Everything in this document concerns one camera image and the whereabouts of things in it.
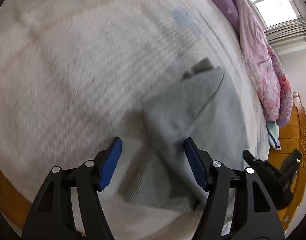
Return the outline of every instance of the orange headboard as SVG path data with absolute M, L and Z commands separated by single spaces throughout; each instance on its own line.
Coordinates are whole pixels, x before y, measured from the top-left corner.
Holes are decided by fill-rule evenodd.
M 291 190 L 294 194 L 292 203 L 287 208 L 278 211 L 283 230 L 286 231 L 301 204 L 306 187 L 306 111 L 302 106 L 299 93 L 293 93 L 294 104 L 289 123 L 279 129 L 281 150 L 270 148 L 268 161 L 276 168 L 280 168 L 283 160 L 297 148 L 302 154 L 300 168 L 294 178 Z

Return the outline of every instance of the green-gray cloth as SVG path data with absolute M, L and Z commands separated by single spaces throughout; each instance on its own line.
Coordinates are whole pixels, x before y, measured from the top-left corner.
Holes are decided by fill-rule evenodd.
M 193 69 L 209 68 L 206 59 Z M 248 144 L 242 106 L 223 68 L 182 81 L 144 102 L 143 109 L 152 146 L 127 202 L 183 212 L 206 202 L 208 194 L 196 184 L 183 150 L 187 137 L 214 160 L 243 169 L 242 155 Z

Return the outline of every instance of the mattress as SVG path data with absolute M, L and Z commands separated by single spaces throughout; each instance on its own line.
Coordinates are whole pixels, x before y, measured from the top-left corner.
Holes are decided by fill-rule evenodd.
M 141 102 L 208 57 L 243 106 L 249 150 L 266 123 L 230 23 L 211 0 L 5 0 L 0 8 L 0 169 L 33 201 L 53 166 L 79 166 L 115 136 L 123 153 L 99 194 L 115 239 L 190 239 L 200 212 L 129 205 L 149 148 Z M 83 231 L 76 191 L 75 224 Z

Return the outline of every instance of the silver screw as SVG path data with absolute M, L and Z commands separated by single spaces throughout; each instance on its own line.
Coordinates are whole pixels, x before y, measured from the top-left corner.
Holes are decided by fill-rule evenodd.
M 54 168 L 52 168 L 52 173 L 57 173 L 59 172 L 61 169 L 58 166 L 55 166 Z
M 87 161 L 85 162 L 85 166 L 86 167 L 92 167 L 94 165 L 94 162 L 93 161 Z
M 250 174 L 253 174 L 254 170 L 252 168 L 248 167 L 248 168 L 246 168 L 246 172 L 250 173 Z
M 222 164 L 219 161 L 214 161 L 212 164 L 213 164 L 214 167 L 221 167 L 222 166 Z

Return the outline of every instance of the wall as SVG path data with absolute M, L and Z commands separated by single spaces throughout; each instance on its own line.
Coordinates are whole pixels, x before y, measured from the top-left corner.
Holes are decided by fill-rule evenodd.
M 306 49 L 279 56 L 283 68 L 290 80 L 292 90 L 299 92 L 306 109 Z M 306 214 L 306 190 L 302 204 L 298 207 L 287 230 L 287 235 L 298 225 Z

